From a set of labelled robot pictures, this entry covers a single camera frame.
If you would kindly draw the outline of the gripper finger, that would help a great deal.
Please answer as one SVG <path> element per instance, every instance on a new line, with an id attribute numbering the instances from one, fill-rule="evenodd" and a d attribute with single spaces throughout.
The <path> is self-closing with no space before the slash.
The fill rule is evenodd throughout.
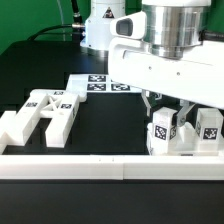
<path id="1" fill-rule="evenodd" d="M 195 104 L 187 100 L 181 100 L 180 106 L 181 106 L 181 109 L 177 113 L 177 125 L 179 127 L 185 124 L 187 114 L 192 110 Z"/>
<path id="2" fill-rule="evenodd" d="M 147 110 L 146 114 L 147 114 L 148 117 L 150 117 L 151 105 L 150 105 L 150 102 L 147 98 L 148 96 L 149 96 L 149 91 L 146 91 L 146 90 L 143 89 L 142 92 L 141 92 L 141 97 L 142 97 L 143 102 L 146 106 L 146 110 Z"/>

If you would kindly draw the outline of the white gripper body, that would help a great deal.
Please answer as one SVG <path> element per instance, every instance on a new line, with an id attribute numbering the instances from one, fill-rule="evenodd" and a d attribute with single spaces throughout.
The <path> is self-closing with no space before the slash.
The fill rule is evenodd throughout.
<path id="1" fill-rule="evenodd" d="M 108 73 L 113 81 L 224 109 L 224 43 L 205 41 L 185 50 L 179 60 L 155 56 L 143 40 L 144 12 L 113 20 L 110 31 Z"/>

